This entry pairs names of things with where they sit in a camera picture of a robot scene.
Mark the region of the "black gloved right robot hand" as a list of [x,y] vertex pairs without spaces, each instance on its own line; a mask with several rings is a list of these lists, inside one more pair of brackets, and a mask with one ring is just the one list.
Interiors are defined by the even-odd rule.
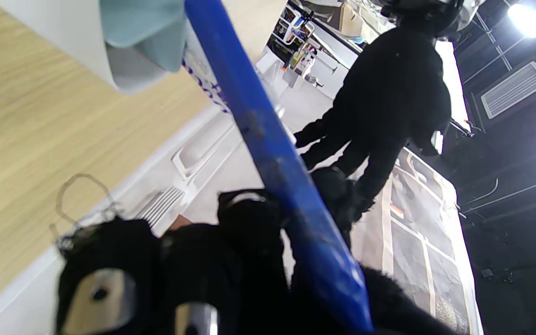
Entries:
[[349,335],[294,267],[288,220],[264,189],[218,197],[219,223],[188,223],[156,237],[146,220],[77,229],[58,280],[56,335],[174,335],[186,304],[217,314],[218,335]]

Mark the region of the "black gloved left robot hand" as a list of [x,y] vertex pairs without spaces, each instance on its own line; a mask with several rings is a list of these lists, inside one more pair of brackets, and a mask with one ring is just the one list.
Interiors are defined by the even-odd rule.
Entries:
[[344,177],[367,162],[352,184],[350,206],[360,213],[374,205],[408,142],[425,156],[442,153],[452,106],[435,44],[457,25],[463,5],[390,6],[396,27],[363,49],[332,107],[294,134],[298,148],[308,147],[301,156],[307,169],[339,150],[332,167]]

